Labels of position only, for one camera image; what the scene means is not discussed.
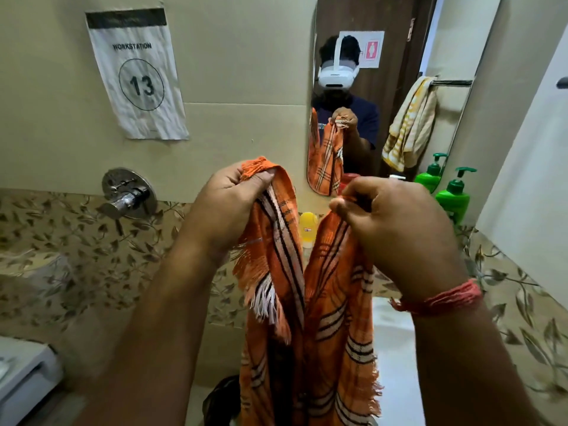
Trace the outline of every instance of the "navy blue t-shirt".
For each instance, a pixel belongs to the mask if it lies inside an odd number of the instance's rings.
[[[323,131],[333,112],[322,108],[317,103],[314,105],[317,112],[317,122],[319,123],[320,140],[323,139]],[[379,109],[376,105],[357,96],[353,96],[351,105],[347,106],[357,116],[357,130],[359,136],[371,143],[375,148],[377,135],[379,133]]]

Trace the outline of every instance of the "white paper on door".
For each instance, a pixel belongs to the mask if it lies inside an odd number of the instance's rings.
[[[96,63],[120,127],[132,139],[188,139],[163,8],[91,12]]]
[[[360,69],[378,69],[380,52],[383,50],[384,31],[341,31],[339,38],[353,36],[359,42],[361,55],[359,55]]]

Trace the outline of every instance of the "white vr headset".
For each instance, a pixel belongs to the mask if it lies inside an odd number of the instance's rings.
[[[322,64],[317,73],[319,85],[326,90],[349,90],[359,74],[359,65],[347,59],[339,59],[342,38],[337,38],[333,61]]]

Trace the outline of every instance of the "bracelet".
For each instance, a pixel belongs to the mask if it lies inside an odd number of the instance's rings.
[[[397,311],[408,311],[412,315],[442,315],[483,299],[481,289],[475,281],[475,278],[472,278],[461,286],[444,291],[425,301],[408,302],[402,297],[400,301],[391,298],[390,304]]]

